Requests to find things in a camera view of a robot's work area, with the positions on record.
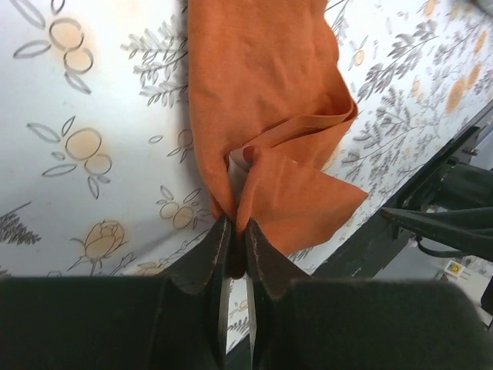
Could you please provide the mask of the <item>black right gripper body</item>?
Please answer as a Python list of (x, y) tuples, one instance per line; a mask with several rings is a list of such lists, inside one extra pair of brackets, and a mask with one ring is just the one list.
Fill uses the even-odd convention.
[(466, 163), (446, 167), (434, 202), (447, 210), (492, 206), (492, 172)]

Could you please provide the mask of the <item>orange and cream underwear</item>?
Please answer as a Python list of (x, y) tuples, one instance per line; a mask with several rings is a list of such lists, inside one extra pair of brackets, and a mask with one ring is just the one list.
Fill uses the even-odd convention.
[(215, 217), (283, 254), (332, 238), (366, 199), (326, 175), (357, 116), (323, 1), (191, 1), (189, 117)]

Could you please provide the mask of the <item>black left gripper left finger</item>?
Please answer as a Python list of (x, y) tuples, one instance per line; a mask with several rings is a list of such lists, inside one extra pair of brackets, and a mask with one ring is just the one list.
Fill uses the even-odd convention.
[(232, 223), (162, 272), (5, 277), (3, 369), (222, 369)]

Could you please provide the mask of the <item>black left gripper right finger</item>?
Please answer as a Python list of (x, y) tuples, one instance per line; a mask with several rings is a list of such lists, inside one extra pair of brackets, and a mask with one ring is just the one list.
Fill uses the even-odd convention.
[(311, 277), (251, 220), (244, 233), (255, 369), (490, 369), (474, 305), (444, 281)]

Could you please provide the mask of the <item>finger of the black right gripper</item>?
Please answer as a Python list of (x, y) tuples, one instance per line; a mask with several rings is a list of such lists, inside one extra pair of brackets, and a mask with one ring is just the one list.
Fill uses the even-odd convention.
[(492, 254), (492, 208), (427, 213), (385, 207), (381, 213), (393, 224), (470, 255)]

